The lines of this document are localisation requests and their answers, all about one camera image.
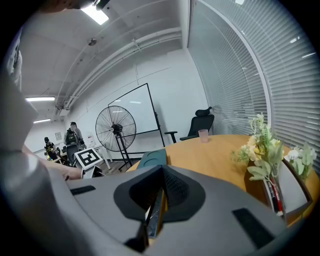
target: whiteboard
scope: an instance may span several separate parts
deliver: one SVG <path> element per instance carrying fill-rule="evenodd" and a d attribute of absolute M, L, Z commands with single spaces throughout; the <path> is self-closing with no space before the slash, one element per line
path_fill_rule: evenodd
<path fill-rule="evenodd" d="M 119 106 L 129 111 L 135 121 L 137 134 L 158 130 L 147 83 L 111 102 L 109 106 Z"/>

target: floor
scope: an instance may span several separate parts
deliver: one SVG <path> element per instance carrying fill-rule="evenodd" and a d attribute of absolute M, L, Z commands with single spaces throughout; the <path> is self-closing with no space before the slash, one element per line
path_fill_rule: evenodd
<path fill-rule="evenodd" d="M 133 160 L 132 161 L 132 165 L 134 165 L 136 162 L 138 162 L 137 160 Z M 103 163 L 101 165 L 99 165 L 98 167 L 102 170 L 102 173 L 104 175 L 111 175 L 111 174 L 120 174 L 121 172 L 119 171 L 119 168 L 124 164 L 124 161 L 113 161 L 113 162 L 109 162 L 109 165 L 111 167 L 111 170 L 109 170 L 109 168 L 107 167 L 106 163 L 103 161 Z M 127 163 L 126 166 L 122 167 L 122 173 L 125 173 L 129 168 L 130 168 L 130 164 Z"/>

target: pedestal fan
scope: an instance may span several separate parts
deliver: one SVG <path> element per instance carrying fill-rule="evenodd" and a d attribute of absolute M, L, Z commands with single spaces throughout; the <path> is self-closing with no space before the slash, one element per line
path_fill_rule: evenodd
<path fill-rule="evenodd" d="M 127 148 L 134 142 L 136 137 L 136 123 L 132 115 L 121 106 L 106 107 L 98 115 L 95 122 L 95 132 L 100 143 L 113 152 L 121 152 L 124 164 L 132 166 Z"/>

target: fan stand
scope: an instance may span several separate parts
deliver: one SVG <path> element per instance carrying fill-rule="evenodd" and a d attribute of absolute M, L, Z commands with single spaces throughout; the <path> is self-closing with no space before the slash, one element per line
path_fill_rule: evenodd
<path fill-rule="evenodd" d="M 132 166 L 132 162 L 131 162 L 131 160 L 130 160 L 130 158 L 129 158 L 127 149 L 126 149 L 126 147 L 125 147 L 124 140 L 123 140 L 122 135 L 121 135 L 122 125 L 120 125 L 120 124 L 113 124 L 113 125 L 111 126 L 110 131 L 113 132 L 113 134 L 115 135 L 116 143 L 118 144 L 119 150 L 120 150 L 120 152 L 121 152 L 122 150 L 121 150 L 121 147 L 120 147 L 120 144 L 119 144 L 119 141 L 118 141 L 118 139 L 120 138 L 120 141 L 121 141 L 121 144 L 122 144 L 122 148 L 123 148 L 124 154 L 125 154 L 125 156 L 126 156 L 126 159 L 125 159 L 124 156 L 123 156 L 123 154 L 121 154 L 121 155 L 122 155 L 122 158 L 123 158 L 123 161 L 124 161 L 124 164 L 121 165 L 120 168 L 118 169 L 118 170 L 121 172 L 122 167 L 126 166 L 127 163 L 129 163 L 130 166 Z"/>

